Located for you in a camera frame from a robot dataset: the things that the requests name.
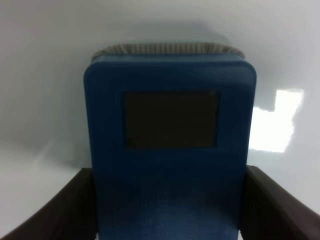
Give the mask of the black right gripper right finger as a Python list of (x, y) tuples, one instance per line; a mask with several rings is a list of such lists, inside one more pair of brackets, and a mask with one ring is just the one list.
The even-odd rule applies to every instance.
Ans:
[(320, 216), (249, 165), (239, 230), (244, 240), (319, 240)]

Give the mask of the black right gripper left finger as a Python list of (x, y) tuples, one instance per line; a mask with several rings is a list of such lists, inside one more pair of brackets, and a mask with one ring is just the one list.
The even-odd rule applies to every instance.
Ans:
[(82, 168), (68, 184), (2, 240), (95, 240), (98, 233), (92, 169)]

